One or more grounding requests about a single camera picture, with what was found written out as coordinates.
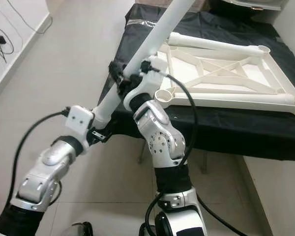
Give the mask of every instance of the black cloth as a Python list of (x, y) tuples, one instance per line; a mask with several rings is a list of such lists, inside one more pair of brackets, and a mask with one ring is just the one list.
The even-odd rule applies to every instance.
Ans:
[[(164, 8), (134, 4), (126, 15), (125, 31), (115, 60), (128, 63), (152, 27), (130, 24), (134, 19), (157, 22)], [(219, 17), (208, 12), (188, 12), (175, 32), (238, 45), (265, 45), (295, 86), (295, 57), (270, 24)], [(112, 86), (108, 78), (101, 99)], [(190, 107), (166, 109), (172, 124), (189, 142), (193, 115)], [(199, 133), (195, 147), (279, 160), (295, 160), (295, 115), (280, 112), (198, 107)], [(131, 112), (120, 104), (112, 115), (118, 120), (114, 134), (142, 137)]]

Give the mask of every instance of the robotic arm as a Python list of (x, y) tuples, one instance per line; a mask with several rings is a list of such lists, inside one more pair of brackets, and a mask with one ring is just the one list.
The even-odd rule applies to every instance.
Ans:
[[(64, 135), (41, 153), (10, 204), (4, 208), (0, 216), (0, 236), (35, 235), (57, 183), (76, 157), (86, 153), (91, 145), (109, 138), (107, 124), (120, 101), (134, 112), (133, 118), (148, 143), (158, 192), (166, 190), (158, 202), (163, 211), (155, 219), (157, 235), (207, 235), (188, 167), (185, 163), (183, 168), (177, 169), (184, 156), (184, 137), (173, 128), (163, 108), (152, 99), (163, 75), (146, 70), (147, 63), (160, 71), (166, 68), (164, 61), (150, 55), (157, 52), (193, 1), (174, 0), (124, 70), (110, 64), (110, 74), (116, 83), (99, 106), (92, 111), (80, 106), (71, 107)], [(165, 189), (168, 180), (177, 174), (179, 179)]]

